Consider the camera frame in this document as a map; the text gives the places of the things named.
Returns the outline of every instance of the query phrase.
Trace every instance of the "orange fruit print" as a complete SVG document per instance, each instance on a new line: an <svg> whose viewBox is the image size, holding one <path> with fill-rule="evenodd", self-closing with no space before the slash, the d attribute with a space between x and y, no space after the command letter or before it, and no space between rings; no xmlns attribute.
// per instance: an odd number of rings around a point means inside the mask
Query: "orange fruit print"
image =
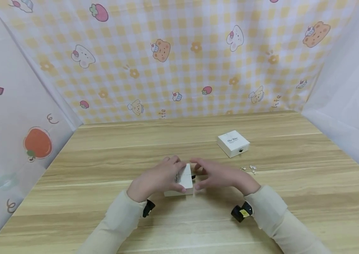
<svg viewBox="0 0 359 254"><path fill-rule="evenodd" d="M36 158L44 159L52 152L50 136L45 129L40 127L33 127L29 130L24 138L23 145L30 162L33 162Z"/></svg>

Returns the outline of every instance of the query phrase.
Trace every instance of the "white wall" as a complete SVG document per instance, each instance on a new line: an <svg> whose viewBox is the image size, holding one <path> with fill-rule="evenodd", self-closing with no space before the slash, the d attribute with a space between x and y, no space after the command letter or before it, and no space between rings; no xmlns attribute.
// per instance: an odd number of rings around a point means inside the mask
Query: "white wall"
<svg viewBox="0 0 359 254"><path fill-rule="evenodd" d="M359 163L359 6L302 114Z"/></svg>
<svg viewBox="0 0 359 254"><path fill-rule="evenodd" d="M0 21L0 229L44 173L75 129L24 59ZM47 119L52 117L52 124ZM28 162L24 138L39 126L51 153Z"/></svg>

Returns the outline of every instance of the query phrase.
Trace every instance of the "wood grain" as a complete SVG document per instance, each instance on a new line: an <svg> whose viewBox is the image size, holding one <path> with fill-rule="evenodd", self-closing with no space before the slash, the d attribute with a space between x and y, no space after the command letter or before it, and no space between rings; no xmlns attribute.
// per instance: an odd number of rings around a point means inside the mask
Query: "wood grain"
<svg viewBox="0 0 359 254"><path fill-rule="evenodd" d="M233 129L251 145L229 159L216 137ZM277 112L81 126L1 230L0 254L74 253L117 194L169 155L256 166L333 253L359 253L359 165L300 114ZM119 253L281 253L253 219L232 219L243 202L233 188L151 199Z"/></svg>

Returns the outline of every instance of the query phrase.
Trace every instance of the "hand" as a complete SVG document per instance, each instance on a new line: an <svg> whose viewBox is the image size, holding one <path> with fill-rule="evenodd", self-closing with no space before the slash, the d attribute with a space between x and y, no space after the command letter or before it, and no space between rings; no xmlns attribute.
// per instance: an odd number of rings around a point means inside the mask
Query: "hand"
<svg viewBox="0 0 359 254"><path fill-rule="evenodd" d="M196 163L194 171L203 167L202 174L208 175L207 179L195 185L196 190L233 186L246 196L257 192L261 187L252 176L240 169L202 158L191 158L190 161Z"/></svg>
<svg viewBox="0 0 359 254"><path fill-rule="evenodd" d="M175 175L186 166L179 157L165 157L152 169L145 171L131 182L127 194L136 202L143 202L156 192L177 191L186 192L186 189L175 183Z"/></svg>

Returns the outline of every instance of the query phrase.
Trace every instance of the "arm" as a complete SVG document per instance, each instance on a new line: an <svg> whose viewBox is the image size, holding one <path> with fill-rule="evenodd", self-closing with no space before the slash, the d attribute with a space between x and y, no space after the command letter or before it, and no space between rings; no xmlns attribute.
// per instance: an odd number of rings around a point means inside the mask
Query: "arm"
<svg viewBox="0 0 359 254"><path fill-rule="evenodd" d="M110 205L105 218L87 238L78 254L114 254L121 243L137 228L147 202L137 203L126 190L120 192Z"/></svg>
<svg viewBox="0 0 359 254"><path fill-rule="evenodd" d="M253 208L253 217L259 228L264 230L270 238L273 238L284 253L331 253L287 209L283 199L270 186L260 187L256 193L245 196L244 200Z"/></svg>
<svg viewBox="0 0 359 254"><path fill-rule="evenodd" d="M253 209L260 229L280 246L286 254L331 253L290 211L283 199L269 186L261 186L246 172L220 165L214 161L192 158L195 170L203 168L208 178L195 189L233 186L244 195Z"/></svg>
<svg viewBox="0 0 359 254"><path fill-rule="evenodd" d="M77 253L115 254L123 241L137 228L148 197L156 192L186 191L182 185L174 182L175 175L185 165L177 156L166 157L154 168L134 179L128 190L120 192L113 201L105 218Z"/></svg>

